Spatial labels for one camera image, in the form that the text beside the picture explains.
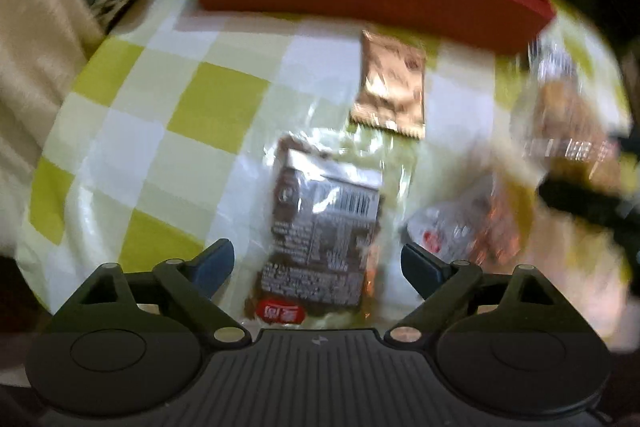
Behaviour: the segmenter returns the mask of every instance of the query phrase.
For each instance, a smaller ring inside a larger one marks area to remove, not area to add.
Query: gold foil packet
[[[424,138],[424,51],[364,31],[362,53],[362,83],[351,120]]]

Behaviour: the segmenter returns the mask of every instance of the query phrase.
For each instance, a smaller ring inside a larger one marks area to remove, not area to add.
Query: ribbed surface
[[[192,388],[137,416],[46,416],[47,426],[113,427],[596,427],[586,413],[521,422],[452,395],[416,352],[385,347],[372,331],[266,331],[216,354]]]

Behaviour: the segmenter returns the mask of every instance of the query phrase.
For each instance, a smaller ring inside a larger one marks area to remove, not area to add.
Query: red logo
[[[304,308],[279,299],[263,299],[255,314],[269,324],[300,324],[305,319]]]
[[[437,232],[424,232],[424,234],[422,234],[422,245],[425,250],[431,253],[438,253],[442,246]]]

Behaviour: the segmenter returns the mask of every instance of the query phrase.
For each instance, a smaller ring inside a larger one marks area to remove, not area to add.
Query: checkered tablecloth
[[[628,128],[614,55],[579,14],[558,7],[548,31],[574,56],[603,120]],[[242,302],[232,289],[248,291],[259,269],[247,253],[264,225],[251,209],[270,191],[266,151],[287,131],[345,128],[363,27],[138,0],[76,80],[34,176],[17,262],[41,302],[56,311],[101,263],[145,271],[228,237],[237,262],[222,307],[237,316]],[[426,139],[380,140],[408,152],[409,215],[477,176],[472,150],[508,141],[524,74],[512,58],[384,31],[428,53]],[[399,245],[380,267],[388,317],[419,300],[400,273]]]

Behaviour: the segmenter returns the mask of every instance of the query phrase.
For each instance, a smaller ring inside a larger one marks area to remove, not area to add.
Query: beige fabric
[[[0,253],[56,113],[102,31],[85,0],[0,0]]]

